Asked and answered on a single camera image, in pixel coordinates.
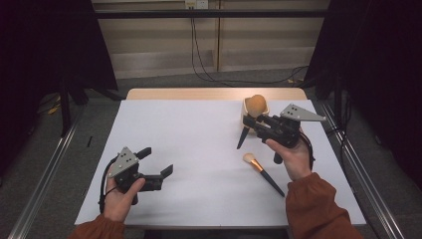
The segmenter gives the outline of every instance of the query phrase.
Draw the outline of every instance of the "human hand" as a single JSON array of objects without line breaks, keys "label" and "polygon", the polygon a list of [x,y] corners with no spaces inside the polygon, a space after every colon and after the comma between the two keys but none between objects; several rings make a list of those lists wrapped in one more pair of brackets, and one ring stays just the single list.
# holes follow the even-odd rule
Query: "human hand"
[{"label": "human hand", "polygon": [[294,148],[284,147],[270,138],[266,140],[266,144],[270,149],[282,157],[288,175],[292,181],[312,174],[310,168],[310,152],[301,139]]},{"label": "human hand", "polygon": [[145,184],[145,179],[140,178],[130,187],[127,193],[118,190],[114,178],[106,180],[105,191],[111,192],[105,197],[104,217],[115,222],[124,222],[129,213],[133,197]]}]

